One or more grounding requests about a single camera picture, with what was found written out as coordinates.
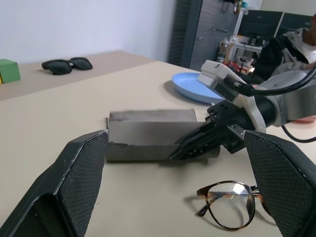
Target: eyeglass temple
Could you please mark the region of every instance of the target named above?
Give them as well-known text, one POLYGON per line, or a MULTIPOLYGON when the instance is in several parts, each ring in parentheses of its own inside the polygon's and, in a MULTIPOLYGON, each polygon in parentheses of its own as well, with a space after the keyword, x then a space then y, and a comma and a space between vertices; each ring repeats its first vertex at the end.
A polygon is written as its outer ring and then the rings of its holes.
MULTIPOLYGON (((261 198, 262 196, 260 195, 260 192, 259 192, 259 189, 257 186, 252 186, 250 187, 252 192, 253 192, 253 195, 256 197, 256 198, 261 198)), ((215 197, 209 201, 209 204, 212 205, 212 203, 214 203, 216 200, 220 199, 220 198, 224 198, 225 196, 230 196, 230 195, 233 195, 233 194, 236 194, 235 192, 209 192, 211 193, 212 195, 214 195, 215 197)), ((246 191, 246 192, 242 192, 241 194, 244 194, 244 195, 248 195, 249 193, 246 191)), ((266 204, 261 201, 262 205, 263 205, 263 208, 265 209, 265 211, 270 215, 270 212, 268 211, 268 207, 266 206, 266 204)), ((204 205, 204 207, 202 207, 197 213, 196 213, 196 216, 198 217, 203 217, 205 216, 205 214, 207 213, 207 210, 208 210, 208 206, 207 204, 204 205)))

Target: eyeglasses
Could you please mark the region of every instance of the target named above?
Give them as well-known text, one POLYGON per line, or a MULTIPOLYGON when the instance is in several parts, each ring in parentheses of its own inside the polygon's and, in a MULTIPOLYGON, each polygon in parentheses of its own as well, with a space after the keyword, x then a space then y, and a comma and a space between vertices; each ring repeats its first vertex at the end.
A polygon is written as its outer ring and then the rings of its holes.
POLYGON ((256 211, 255 198, 261 199, 264 210, 271 216, 257 186, 224 181, 198 190, 197 195, 205 198, 206 205, 196 216, 203 217, 209 210, 215 222, 228 230, 241 230, 251 223, 256 211))
POLYGON ((44 62, 41 67, 53 72, 54 75, 71 73, 73 68, 80 70, 91 70, 92 64, 87 58, 71 58, 70 60, 56 59, 44 62))

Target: green cube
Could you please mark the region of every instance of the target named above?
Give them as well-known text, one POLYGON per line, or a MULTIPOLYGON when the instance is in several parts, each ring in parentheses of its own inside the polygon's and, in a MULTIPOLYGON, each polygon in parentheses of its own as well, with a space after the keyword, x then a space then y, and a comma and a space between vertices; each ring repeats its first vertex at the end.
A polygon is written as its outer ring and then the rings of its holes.
POLYGON ((20 80, 21 76, 18 64, 8 59, 0 59, 0 77, 2 83, 20 80))

